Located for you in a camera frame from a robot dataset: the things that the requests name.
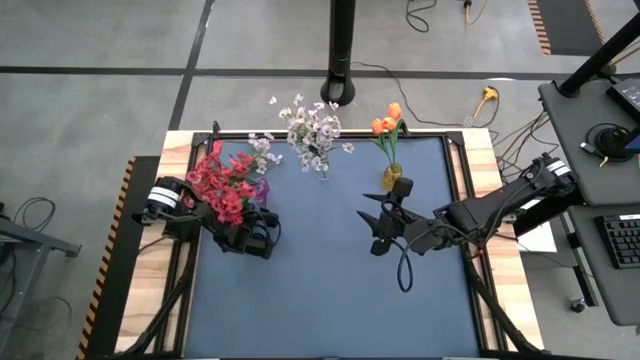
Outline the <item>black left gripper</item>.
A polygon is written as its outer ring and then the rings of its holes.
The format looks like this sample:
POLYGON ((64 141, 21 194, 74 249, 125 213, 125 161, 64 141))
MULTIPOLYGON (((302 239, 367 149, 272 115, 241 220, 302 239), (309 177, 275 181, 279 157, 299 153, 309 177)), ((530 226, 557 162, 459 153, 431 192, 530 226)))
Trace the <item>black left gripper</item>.
POLYGON ((240 225, 224 225, 214 232, 214 241, 227 253, 247 254, 269 259, 281 237, 279 216, 262 207, 242 213, 240 225))

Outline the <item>black diagonal pole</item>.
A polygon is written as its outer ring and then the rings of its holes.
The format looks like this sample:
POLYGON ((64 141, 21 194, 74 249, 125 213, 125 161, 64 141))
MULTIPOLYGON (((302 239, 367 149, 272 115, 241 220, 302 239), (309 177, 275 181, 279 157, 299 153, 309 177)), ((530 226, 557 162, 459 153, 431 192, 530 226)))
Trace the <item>black diagonal pole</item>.
POLYGON ((612 59, 620 54, 640 36, 640 12, 631 18, 610 40, 602 45, 569 78, 556 86, 564 97, 576 97, 582 85, 602 70, 612 59))

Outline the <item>white paper sheet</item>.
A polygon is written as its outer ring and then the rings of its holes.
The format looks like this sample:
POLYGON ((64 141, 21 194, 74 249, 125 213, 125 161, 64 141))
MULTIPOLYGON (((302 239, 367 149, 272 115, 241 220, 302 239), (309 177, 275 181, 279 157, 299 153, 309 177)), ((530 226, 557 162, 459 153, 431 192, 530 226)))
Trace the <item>white paper sheet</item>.
POLYGON ((540 223, 534 228, 528 228, 527 224, 522 225, 522 221, 520 220, 530 208, 539 202, 539 199, 534 199, 520 208, 516 222, 513 224, 518 247, 521 252, 556 253, 557 247, 550 220, 540 223))

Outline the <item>yellow glass vase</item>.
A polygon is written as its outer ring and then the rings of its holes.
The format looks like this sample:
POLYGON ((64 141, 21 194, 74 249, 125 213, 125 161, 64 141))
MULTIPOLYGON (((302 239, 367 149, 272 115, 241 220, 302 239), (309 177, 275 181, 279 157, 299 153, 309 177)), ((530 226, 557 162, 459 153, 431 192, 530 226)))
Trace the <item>yellow glass vase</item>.
POLYGON ((394 163, 389 165, 382 176, 382 186, 385 190, 390 191, 393 189, 393 186, 398 178, 402 176, 403 169, 402 166, 398 163, 394 163))

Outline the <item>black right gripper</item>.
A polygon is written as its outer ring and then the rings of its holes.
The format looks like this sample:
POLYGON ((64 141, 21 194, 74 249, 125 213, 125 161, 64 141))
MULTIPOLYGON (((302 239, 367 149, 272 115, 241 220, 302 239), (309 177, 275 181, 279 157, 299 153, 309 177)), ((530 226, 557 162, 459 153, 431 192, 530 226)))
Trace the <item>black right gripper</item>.
POLYGON ((375 237, 370 252, 375 256, 385 255, 397 237, 404 233, 404 226, 412 222, 411 216, 402 207, 403 200, 413 188, 413 181, 406 177, 396 180, 393 189, 386 194, 364 194, 364 197, 380 203, 378 218, 363 211, 357 214, 365 221, 375 237))

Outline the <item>black desk beam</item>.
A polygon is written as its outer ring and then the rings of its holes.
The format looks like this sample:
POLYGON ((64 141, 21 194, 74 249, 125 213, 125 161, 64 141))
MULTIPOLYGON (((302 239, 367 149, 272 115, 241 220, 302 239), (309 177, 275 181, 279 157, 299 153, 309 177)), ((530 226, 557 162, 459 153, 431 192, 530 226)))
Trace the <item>black desk beam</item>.
POLYGON ((517 216, 513 224, 514 233, 519 237, 561 215, 568 207, 580 205, 583 202, 583 197, 578 189, 564 196, 546 197, 517 216))

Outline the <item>black stand pole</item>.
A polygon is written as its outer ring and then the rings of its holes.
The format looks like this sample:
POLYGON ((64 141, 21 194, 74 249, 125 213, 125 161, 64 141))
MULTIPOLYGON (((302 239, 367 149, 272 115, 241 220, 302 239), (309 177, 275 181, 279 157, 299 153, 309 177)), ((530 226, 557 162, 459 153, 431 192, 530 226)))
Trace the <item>black stand pole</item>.
POLYGON ((325 103, 349 104, 355 97, 351 53, 356 0, 331 0, 328 70, 320 95, 325 103))

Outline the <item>black mat orange stripes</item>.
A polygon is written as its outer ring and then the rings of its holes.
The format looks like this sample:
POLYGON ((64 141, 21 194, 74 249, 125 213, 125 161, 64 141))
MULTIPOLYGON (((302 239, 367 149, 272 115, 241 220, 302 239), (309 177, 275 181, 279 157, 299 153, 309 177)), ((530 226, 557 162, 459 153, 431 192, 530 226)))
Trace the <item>black mat orange stripes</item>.
POLYGON ((604 38, 590 0, 527 0, 545 55, 591 56, 604 38))

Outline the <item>gray keyboard shelf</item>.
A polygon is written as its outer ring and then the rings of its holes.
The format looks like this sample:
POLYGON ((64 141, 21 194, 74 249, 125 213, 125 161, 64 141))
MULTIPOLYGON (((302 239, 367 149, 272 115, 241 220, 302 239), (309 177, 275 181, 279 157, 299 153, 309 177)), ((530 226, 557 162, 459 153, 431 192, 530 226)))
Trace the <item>gray keyboard shelf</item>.
POLYGON ((598 216, 640 215, 640 205, 571 206, 567 212, 611 321, 640 326, 640 267, 616 269, 595 222, 598 216))

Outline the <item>gray desk top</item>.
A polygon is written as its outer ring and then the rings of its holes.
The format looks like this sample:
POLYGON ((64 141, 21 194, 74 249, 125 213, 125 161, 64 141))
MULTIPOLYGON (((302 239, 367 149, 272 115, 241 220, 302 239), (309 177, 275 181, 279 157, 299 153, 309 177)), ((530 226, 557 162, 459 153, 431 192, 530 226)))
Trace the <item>gray desk top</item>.
POLYGON ((575 97, 563 96, 554 83, 538 87, 541 103, 584 201, 593 206, 640 204, 640 162, 615 162, 596 149, 596 135, 614 126, 636 124, 607 95, 606 80, 589 82, 575 97))

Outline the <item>black mat yellow stripes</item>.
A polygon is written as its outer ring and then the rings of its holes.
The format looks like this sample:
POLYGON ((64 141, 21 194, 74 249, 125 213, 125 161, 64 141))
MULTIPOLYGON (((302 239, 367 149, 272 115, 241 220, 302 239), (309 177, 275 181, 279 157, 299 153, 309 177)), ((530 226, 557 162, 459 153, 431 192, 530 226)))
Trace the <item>black mat yellow stripes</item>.
POLYGON ((74 360, 98 360, 115 352, 143 232, 132 214, 142 209, 158 166, 157 156, 127 162, 74 360))

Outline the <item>black keyboard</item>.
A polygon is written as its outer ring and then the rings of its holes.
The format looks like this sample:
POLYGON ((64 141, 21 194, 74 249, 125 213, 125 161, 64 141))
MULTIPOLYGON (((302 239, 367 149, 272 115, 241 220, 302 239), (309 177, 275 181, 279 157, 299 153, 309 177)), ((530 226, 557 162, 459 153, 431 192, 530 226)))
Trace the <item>black keyboard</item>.
POLYGON ((640 214, 598 216, 594 221, 613 266, 640 268, 640 214))

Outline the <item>black round stand base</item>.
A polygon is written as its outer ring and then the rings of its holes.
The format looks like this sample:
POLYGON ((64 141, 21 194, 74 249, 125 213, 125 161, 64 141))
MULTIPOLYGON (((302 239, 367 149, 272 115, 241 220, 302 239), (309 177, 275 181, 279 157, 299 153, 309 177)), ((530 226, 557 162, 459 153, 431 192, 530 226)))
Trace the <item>black round stand base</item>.
POLYGON ((627 129, 613 123, 600 123, 590 128, 580 148, 606 163, 621 163, 640 155, 640 126, 627 129))

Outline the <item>blue table mat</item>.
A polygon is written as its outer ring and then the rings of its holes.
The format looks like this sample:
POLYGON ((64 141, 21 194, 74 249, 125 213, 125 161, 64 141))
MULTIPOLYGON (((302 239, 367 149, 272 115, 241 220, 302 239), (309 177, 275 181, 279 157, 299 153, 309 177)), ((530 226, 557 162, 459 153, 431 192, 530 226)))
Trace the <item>blue table mat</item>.
POLYGON ((462 256, 374 256, 362 214, 378 215, 384 154, 361 140, 335 150, 330 174, 302 170, 284 142, 267 175, 282 225, 269 259, 225 253, 201 237, 184 354, 188 358, 471 357, 478 353, 462 256))

